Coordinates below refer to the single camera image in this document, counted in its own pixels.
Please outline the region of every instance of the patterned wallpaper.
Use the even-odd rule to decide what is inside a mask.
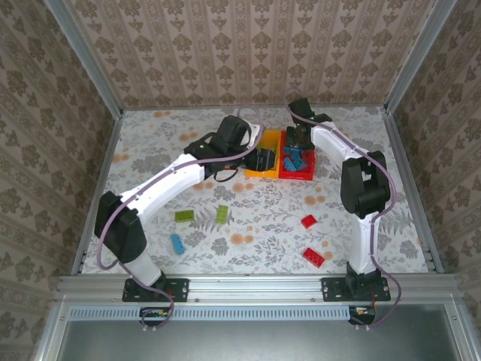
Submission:
[[[113,120],[42,1],[0,2],[0,359],[34,352]]]
[[[447,272],[481,330],[481,2],[459,0],[395,112]]]
[[[67,0],[125,108],[383,103],[434,0]]]

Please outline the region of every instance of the red lego brick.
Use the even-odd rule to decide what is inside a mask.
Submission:
[[[305,250],[302,256],[313,265],[315,265],[317,268],[319,268],[325,261],[320,254],[318,254],[315,250],[309,247]]]
[[[317,223],[317,221],[316,221],[316,218],[314,218],[312,214],[309,214],[307,217],[302,219],[301,223],[306,229],[308,229],[314,223]]]

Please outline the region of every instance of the floral tablecloth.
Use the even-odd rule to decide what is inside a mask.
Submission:
[[[426,272],[421,244],[399,177],[380,108],[314,108],[327,113],[344,134],[368,150],[381,150],[399,190],[399,203],[380,222],[378,259],[391,272]],[[292,120],[283,108],[263,108],[268,129],[285,129]],[[183,148],[215,131],[233,108],[181,111],[126,111],[105,190],[116,194],[144,182],[169,165]],[[256,119],[252,111],[241,116]],[[219,178],[229,176],[219,174]],[[246,177],[217,183],[207,179],[171,200],[144,230],[148,250],[169,274],[311,274],[344,273],[351,248],[351,219],[340,201],[340,167],[316,150],[313,181]],[[227,223],[216,223],[216,209],[228,206]],[[174,212],[194,210],[195,221],[175,223]],[[319,222],[306,230],[301,219]],[[178,234],[186,252],[178,256],[171,234]],[[89,244],[83,273],[102,273],[96,266],[98,239]],[[302,257],[306,247],[321,253],[316,268]],[[104,261],[113,255],[104,251]],[[110,270],[121,273],[116,267]]]

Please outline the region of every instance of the yellow tray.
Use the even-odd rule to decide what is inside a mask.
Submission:
[[[268,129],[264,132],[259,143],[260,148],[276,147],[276,166],[269,171],[246,171],[247,177],[264,177],[264,178],[278,178],[280,169],[280,137],[281,130]]]

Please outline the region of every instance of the purple cable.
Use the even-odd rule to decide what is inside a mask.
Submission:
[[[291,86],[290,88],[288,88],[285,92],[284,92],[284,99],[287,98],[287,93],[291,90],[294,90],[296,91],[297,93],[301,94],[301,91],[296,87],[296,86]],[[318,126],[320,128],[323,128],[323,129],[326,129],[328,130],[329,132],[332,132],[333,134],[335,134],[344,144],[346,144],[351,150],[353,150],[354,152],[356,152],[357,154],[359,154],[360,156],[363,156],[365,159],[367,159],[369,162],[373,163],[387,178],[388,178],[388,181],[389,181],[389,186],[391,187],[391,204],[382,212],[379,212],[376,216],[373,217],[373,219],[371,220],[371,238],[370,238],[370,256],[371,256],[371,261],[373,262],[373,264],[381,271],[381,273],[385,274],[388,278],[390,278],[396,285],[396,287],[398,288],[398,296],[396,297],[396,300],[394,302],[394,304],[392,305],[391,309],[389,310],[389,312],[383,317],[381,318],[379,321],[376,321],[374,323],[372,323],[371,325],[365,325],[363,322],[361,322],[360,320],[354,318],[354,317],[351,317],[352,319],[354,319],[356,322],[359,322],[361,324],[361,326],[364,326],[364,327],[373,327],[373,326],[378,326],[380,325],[381,323],[384,323],[388,317],[392,314],[392,312],[394,312],[394,310],[397,308],[400,300],[401,300],[401,294],[402,294],[402,289],[401,289],[401,284],[399,283],[399,281],[393,276],[391,275],[389,272],[387,272],[383,267],[380,266],[380,264],[376,261],[375,257],[374,257],[374,232],[375,232],[375,229],[376,229],[376,225],[375,225],[375,222],[378,218],[380,218],[381,216],[383,216],[384,214],[390,212],[390,210],[393,209],[393,207],[395,206],[396,204],[396,201],[398,200],[398,192],[396,190],[396,185],[394,183],[394,180],[392,179],[391,175],[388,173],[387,169],[384,168],[378,161],[376,161],[374,158],[368,156],[366,153],[364,153],[362,150],[358,149],[357,145],[354,144],[350,139],[348,139],[344,134],[342,134],[341,132],[338,132],[337,130],[335,129],[331,129],[329,128],[328,126],[325,126],[324,124],[322,123],[316,123],[310,119],[307,119],[307,118],[303,118],[303,117],[300,117],[298,116],[296,113],[294,113],[293,111],[291,111],[291,109],[289,108],[289,106],[286,104],[286,109],[287,111],[294,117],[294,118],[297,118],[299,120],[302,120],[303,122],[305,123],[309,123],[309,124],[312,124],[314,126]]]
[[[153,288],[153,287],[150,287],[146,284],[144,284],[142,281],[140,281],[138,278],[136,278],[121,262],[119,262],[118,259],[116,259],[115,261],[113,261],[110,265],[104,265],[102,263],[102,246],[104,245],[104,242],[105,242],[105,236],[107,235],[107,232],[110,228],[110,226],[112,226],[112,223],[113,221],[115,220],[115,218],[119,215],[119,213],[122,211],[122,209],[124,209],[125,207],[127,207],[129,205],[129,203],[133,202],[135,199],[138,199],[140,196],[142,196],[142,194],[144,194],[144,192],[146,192],[150,187],[153,187],[155,184],[157,184],[159,181],[161,181],[162,179],[164,179],[165,177],[167,177],[168,175],[170,175],[171,173],[174,173],[175,171],[178,171],[182,168],[185,168],[185,167],[188,167],[190,165],[200,165],[200,164],[205,164],[205,163],[215,163],[215,162],[230,162],[232,160],[236,160],[236,159],[240,159],[244,156],[246,156],[247,154],[249,154],[250,152],[252,152],[253,150],[256,149],[256,147],[259,145],[260,141],[261,141],[261,138],[262,138],[262,134],[264,133],[264,124],[262,124],[261,122],[261,119],[260,119],[260,114],[259,114],[259,110],[257,108],[254,108],[254,107],[251,107],[249,105],[244,105],[240,108],[238,108],[237,110],[237,116],[239,117],[239,115],[241,114],[241,110],[242,109],[252,109],[255,113],[256,113],[256,116],[257,116],[257,120],[258,120],[258,123],[259,123],[259,126],[260,126],[260,129],[259,129],[259,133],[257,135],[257,138],[256,140],[254,141],[254,144],[252,145],[252,147],[250,148],[247,148],[244,152],[242,153],[239,153],[235,156],[226,156],[226,157],[223,157],[223,158],[210,158],[210,159],[198,159],[198,160],[192,160],[191,162],[186,162],[186,163],[183,163],[179,166],[174,166],[172,167],[171,169],[169,169],[167,172],[165,173],[162,173],[161,175],[159,175],[158,177],[156,177],[155,179],[152,179],[148,184],[146,184],[144,187],[140,188],[138,190],[138,192],[136,192],[133,196],[131,196],[130,198],[128,198],[126,201],[124,201],[113,213],[112,215],[109,217],[109,219],[107,220],[107,222],[105,222],[105,225],[104,225],[104,228],[100,234],[100,237],[99,237],[99,240],[98,240],[98,246],[97,246],[97,266],[101,269],[101,270],[104,270],[104,271],[108,271],[109,269],[112,269],[117,263],[120,264],[120,266],[132,277],[132,279],[141,287],[143,287],[145,290],[149,290],[151,292],[155,292],[155,293],[158,293],[162,296],[164,296],[166,299],[168,299],[168,301],[170,302],[170,307],[169,307],[169,312],[167,314],[167,316],[165,317],[165,319],[157,326],[158,328],[160,327],[163,327],[167,321],[170,320],[170,318],[172,317],[172,314],[174,313],[174,300],[172,299],[172,297],[167,294],[166,292],[162,291],[162,290],[158,290],[156,288]],[[142,318],[141,318],[141,323],[142,323],[142,326],[144,327],[147,327],[147,325],[145,324],[145,316],[149,313],[152,313],[154,312],[154,310],[147,310],[146,312],[144,312],[142,314]]]

